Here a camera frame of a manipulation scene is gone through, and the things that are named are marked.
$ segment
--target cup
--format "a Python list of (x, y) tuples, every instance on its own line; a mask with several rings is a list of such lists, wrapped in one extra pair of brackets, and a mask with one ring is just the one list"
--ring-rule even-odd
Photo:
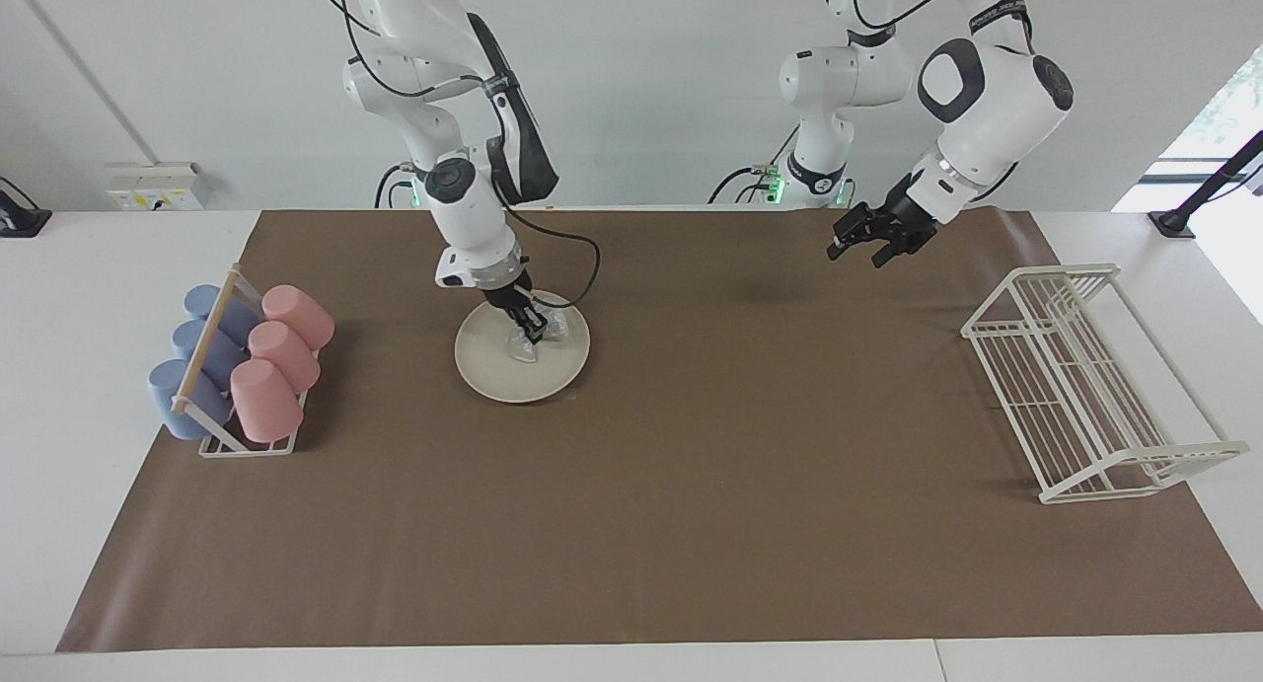
[[(197, 350), (197, 340), (206, 330), (203, 318), (193, 318), (181, 323), (171, 336), (172, 349), (176, 355), (184, 361), (193, 360), (193, 350)], [(215, 384), (220, 393), (229, 390), (232, 370), (245, 362), (246, 355), (240, 347), (232, 344), (225, 332), (216, 330), (211, 335), (211, 347), (206, 352), (206, 361), (202, 362), (202, 373)]]
[(296, 394), (311, 389), (320, 379), (320, 362), (307, 341), (284, 322), (264, 322), (250, 332), (250, 355), (266, 359), (279, 368)]
[(289, 381), (266, 359), (250, 359), (232, 370), (232, 403), (246, 438), (275, 443), (298, 432), (303, 409)]
[[(220, 299), (220, 289), (216, 285), (193, 287), (184, 296), (184, 313), (189, 318), (208, 318), (216, 299)], [(260, 322), (263, 320), (255, 309), (250, 309), (237, 296), (231, 296), (224, 309), (224, 318), (220, 320), (220, 331), (225, 332), (232, 344), (245, 349), (250, 340), (250, 330), (258, 327)]]
[(263, 296), (263, 314), (277, 322), (288, 323), (306, 341), (308, 350), (325, 349), (333, 338), (333, 317), (298, 287), (278, 285)]
[[(162, 419), (165, 422), (167, 429), (171, 431), (172, 436), (176, 436), (181, 441), (201, 441), (205, 436), (210, 434), (206, 427), (202, 427), (201, 422), (193, 421), (193, 417), (188, 416), (188, 413), (176, 416), (176, 413), (171, 412), (171, 400), (176, 398), (179, 383), (184, 379), (187, 370), (188, 362), (184, 359), (172, 359), (172, 361), (158, 364), (153, 371), (149, 371), (149, 395), (153, 395), (154, 404), (162, 412)], [(198, 408), (202, 408), (206, 416), (211, 417), (211, 421), (217, 422), (220, 426), (229, 422), (229, 417), (232, 413), (232, 404), (216, 389), (215, 384), (206, 376), (206, 373), (198, 373), (197, 375), (192, 402)]]

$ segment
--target brown paper mat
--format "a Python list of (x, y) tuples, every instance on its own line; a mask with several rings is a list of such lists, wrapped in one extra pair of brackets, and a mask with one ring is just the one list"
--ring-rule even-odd
[[(882, 272), (835, 213), (536, 215), (606, 249), (592, 359), (474, 394), (428, 215), (265, 213), (242, 259), (338, 318), (298, 451), (157, 442), (61, 650), (988, 638), (1263, 629), (1187, 488), (1045, 506), (959, 330), (1028, 215)], [(585, 246), (520, 231), (541, 287)]]

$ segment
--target white wall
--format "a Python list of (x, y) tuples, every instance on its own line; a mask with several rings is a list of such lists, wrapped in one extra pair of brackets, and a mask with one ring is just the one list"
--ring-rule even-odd
[[(215, 208), (365, 206), (403, 157), (344, 97), (350, 52), (325, 0), (38, 3), (162, 160), (202, 165)], [(563, 173), (551, 202), (568, 206), (705, 201), (792, 128), (782, 58), (842, 40), (822, 0), (464, 3), (518, 69)], [(1010, 208), (1108, 210), (1263, 40), (1255, 0), (1029, 3), (1077, 106), (997, 193)], [(101, 165), (138, 148), (19, 6), (0, 0), (0, 170), (54, 208), (102, 208)], [(941, 0), (901, 32), (925, 57), (964, 20)], [(451, 102), (467, 141), (493, 133), (484, 102)], [(884, 196), (937, 134), (914, 99), (856, 120), (861, 197)]]

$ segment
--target black stand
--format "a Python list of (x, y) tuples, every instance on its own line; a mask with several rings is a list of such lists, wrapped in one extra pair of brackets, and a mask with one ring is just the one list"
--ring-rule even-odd
[(1158, 232), (1166, 237), (1196, 237), (1188, 229), (1188, 218), (1192, 218), (1192, 215), (1197, 213), (1197, 210), (1206, 205), (1206, 201), (1210, 201), (1220, 188), (1231, 182), (1242, 169), (1245, 169), (1245, 164), (1249, 164), (1260, 153), (1263, 153), (1263, 133), (1254, 134), (1254, 138), (1245, 143), (1245, 147), (1242, 147), (1242, 150), (1236, 152), (1233, 159), (1224, 162), (1211, 178), (1206, 178), (1206, 182), (1187, 201), (1183, 201), (1180, 208), (1156, 210), (1149, 215), (1149, 220), (1153, 220)]
[(27, 210), (0, 192), (0, 237), (35, 237), (53, 217), (51, 210)]

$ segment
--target electrical outlet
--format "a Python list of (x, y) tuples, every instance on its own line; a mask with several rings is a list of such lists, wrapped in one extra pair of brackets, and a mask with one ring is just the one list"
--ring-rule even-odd
[(206, 210), (211, 188), (202, 177), (167, 178), (167, 202), (176, 210)]
[(147, 210), (136, 201), (136, 183), (140, 183), (140, 178), (114, 177), (105, 186), (105, 192), (117, 210)]
[(121, 210), (203, 210), (211, 197), (193, 164), (107, 165), (115, 177), (106, 186)]

